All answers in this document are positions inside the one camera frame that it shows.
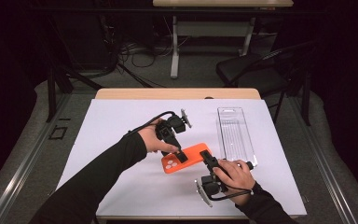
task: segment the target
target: transparent container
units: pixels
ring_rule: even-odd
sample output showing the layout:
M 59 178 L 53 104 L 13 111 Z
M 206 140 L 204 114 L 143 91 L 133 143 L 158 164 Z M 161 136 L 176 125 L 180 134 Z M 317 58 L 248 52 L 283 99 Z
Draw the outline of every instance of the transparent container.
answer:
M 220 153 L 224 157 L 222 159 L 250 161 L 256 167 L 257 159 L 242 108 L 219 107 L 217 114 Z

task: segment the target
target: black chair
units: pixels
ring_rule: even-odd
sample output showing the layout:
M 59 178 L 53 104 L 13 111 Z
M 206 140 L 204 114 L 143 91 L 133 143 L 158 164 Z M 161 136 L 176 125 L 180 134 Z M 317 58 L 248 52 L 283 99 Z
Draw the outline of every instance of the black chair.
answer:
M 286 92 L 296 95 L 304 87 L 303 91 L 307 91 L 304 96 L 309 97 L 309 83 L 306 82 L 309 81 L 307 77 L 315 45 L 315 41 L 309 41 L 273 50 L 265 56 L 249 53 L 218 63 L 216 73 L 224 82 L 224 87 L 255 88 L 261 98 L 280 92 L 279 102 L 268 107 L 277 106 L 273 117 L 275 123 Z

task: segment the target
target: hand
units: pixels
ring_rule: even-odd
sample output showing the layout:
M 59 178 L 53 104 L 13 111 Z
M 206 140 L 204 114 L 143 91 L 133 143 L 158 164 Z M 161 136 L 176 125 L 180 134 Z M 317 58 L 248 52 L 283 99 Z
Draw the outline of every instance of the hand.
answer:
M 214 167 L 214 173 L 220 178 L 223 183 L 227 185 L 228 191 L 226 195 L 241 192 L 240 189 L 252 189 L 255 185 L 255 180 L 249 170 L 248 165 L 244 161 L 225 161 L 219 160 L 219 165 L 228 173 L 226 175 L 220 168 Z M 250 194 L 243 194 L 237 197 L 230 198 L 232 202 L 241 206 L 248 202 Z
M 147 152 L 157 152 L 158 150 L 165 151 L 168 153 L 175 152 L 178 147 L 164 143 L 158 140 L 156 136 L 156 125 L 162 121 L 162 119 L 154 120 L 149 126 L 143 128 L 138 134 L 144 139 Z

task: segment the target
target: person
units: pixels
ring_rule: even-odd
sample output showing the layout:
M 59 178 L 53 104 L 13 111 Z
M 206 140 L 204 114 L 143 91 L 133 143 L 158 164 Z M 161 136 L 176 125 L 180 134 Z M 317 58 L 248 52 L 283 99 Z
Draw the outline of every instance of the person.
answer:
M 99 203 L 123 171 L 143 160 L 147 153 L 173 153 L 178 150 L 157 139 L 156 124 L 161 120 L 157 119 L 137 133 L 124 136 L 91 161 L 42 204 L 30 223 L 90 224 Z M 255 182 L 244 161 L 219 160 L 219 164 L 229 175 L 220 168 L 213 168 L 216 175 L 231 187 L 225 194 L 238 192 L 239 189 L 253 190 L 253 195 L 230 198 L 248 218 L 257 223 L 295 223 L 281 205 Z

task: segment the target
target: desk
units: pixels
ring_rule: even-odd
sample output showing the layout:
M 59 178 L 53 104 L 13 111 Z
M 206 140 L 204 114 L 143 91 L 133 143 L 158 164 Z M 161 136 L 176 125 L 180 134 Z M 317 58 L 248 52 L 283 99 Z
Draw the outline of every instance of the desk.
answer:
M 291 7 L 292 0 L 153 0 L 155 7 Z M 178 21 L 173 16 L 172 22 L 172 67 L 171 78 L 178 77 L 179 35 L 202 36 L 245 36 L 240 55 L 245 55 L 249 48 L 254 30 L 255 18 L 249 21 Z
M 208 96 L 215 99 L 204 100 Z M 180 113 L 181 108 L 185 109 L 193 124 L 193 128 L 177 134 L 183 148 L 203 141 L 216 158 L 221 158 L 215 123 L 216 107 L 234 105 L 241 106 L 248 119 L 248 129 L 259 164 L 253 170 L 255 178 L 281 202 L 289 215 L 305 216 L 304 204 L 267 106 L 254 89 L 99 90 L 96 99 L 91 102 L 58 187 L 112 146 L 127 130 L 167 110 Z M 202 201 L 193 182 L 195 178 L 208 174 L 202 162 L 166 175 L 160 159 L 160 154 L 148 154 L 143 161 L 125 171 L 100 203 L 97 217 L 246 218 L 230 200 L 213 203 L 213 208 Z

